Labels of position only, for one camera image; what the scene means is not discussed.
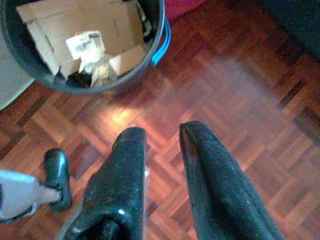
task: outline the cardboard box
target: cardboard box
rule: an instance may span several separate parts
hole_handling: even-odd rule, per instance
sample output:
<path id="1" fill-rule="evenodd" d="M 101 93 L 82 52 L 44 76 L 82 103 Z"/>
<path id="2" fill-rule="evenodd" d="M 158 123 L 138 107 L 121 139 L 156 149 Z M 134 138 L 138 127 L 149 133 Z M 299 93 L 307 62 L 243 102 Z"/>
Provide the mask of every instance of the cardboard box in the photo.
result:
<path id="1" fill-rule="evenodd" d="M 142 44 L 136 4 L 120 0 L 41 0 L 17 7 L 37 51 L 53 75 L 67 78 L 78 71 L 66 40 L 77 32 L 100 31 L 106 53 L 116 56 Z"/>
<path id="2" fill-rule="evenodd" d="M 146 56 L 146 50 L 142 45 L 131 48 L 110 59 L 110 78 L 114 81 L 123 74 L 132 70 Z"/>

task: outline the black trash can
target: black trash can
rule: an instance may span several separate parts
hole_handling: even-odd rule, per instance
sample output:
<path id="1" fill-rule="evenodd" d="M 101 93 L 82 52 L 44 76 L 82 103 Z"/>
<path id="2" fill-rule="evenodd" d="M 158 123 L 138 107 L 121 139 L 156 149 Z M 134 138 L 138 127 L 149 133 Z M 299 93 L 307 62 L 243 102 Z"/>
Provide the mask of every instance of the black trash can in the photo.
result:
<path id="1" fill-rule="evenodd" d="M 1 29 L 7 47 L 19 65 L 36 81 L 47 87 L 70 94 L 122 93 L 141 82 L 149 65 L 156 65 L 166 53 L 171 39 L 170 26 L 165 19 L 164 0 L 138 1 L 152 25 L 152 46 L 144 59 L 133 70 L 117 81 L 100 87 L 83 88 L 72 79 L 66 81 L 60 74 L 57 76 L 51 74 L 46 64 L 41 60 L 27 27 L 21 21 L 16 10 L 17 6 L 36 2 L 36 0 L 0 0 Z M 165 40 L 158 49 L 164 30 Z"/>

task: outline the wooden floor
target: wooden floor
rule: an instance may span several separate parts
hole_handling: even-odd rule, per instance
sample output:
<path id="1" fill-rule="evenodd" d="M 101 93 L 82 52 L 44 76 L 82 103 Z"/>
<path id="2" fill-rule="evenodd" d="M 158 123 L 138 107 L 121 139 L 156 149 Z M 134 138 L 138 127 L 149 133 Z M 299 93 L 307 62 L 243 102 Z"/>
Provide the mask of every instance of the wooden floor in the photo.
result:
<path id="1" fill-rule="evenodd" d="M 320 239 L 320 65 L 248 3 L 210 0 L 171 28 L 165 58 L 125 96 L 33 84 L 0 113 L 0 168 L 44 179 L 44 153 L 62 148 L 77 205 L 117 135 L 143 127 L 151 172 L 146 235 L 196 239 L 178 127 L 200 120 L 238 159 L 288 239 Z M 1 239 L 53 239 L 73 209 L 44 206 L 1 225 Z"/>

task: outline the black leather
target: black leather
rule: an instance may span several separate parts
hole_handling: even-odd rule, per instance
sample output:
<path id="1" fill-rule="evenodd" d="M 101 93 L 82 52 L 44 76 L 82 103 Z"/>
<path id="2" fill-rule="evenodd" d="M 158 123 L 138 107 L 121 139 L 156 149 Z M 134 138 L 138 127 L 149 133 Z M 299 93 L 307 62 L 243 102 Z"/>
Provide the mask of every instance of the black leather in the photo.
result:
<path id="1" fill-rule="evenodd" d="M 67 156 L 58 148 L 46 152 L 44 155 L 46 180 L 45 185 L 61 191 L 61 200 L 50 204 L 54 212 L 62 212 L 72 205 L 72 192 L 69 185 L 69 165 Z"/>

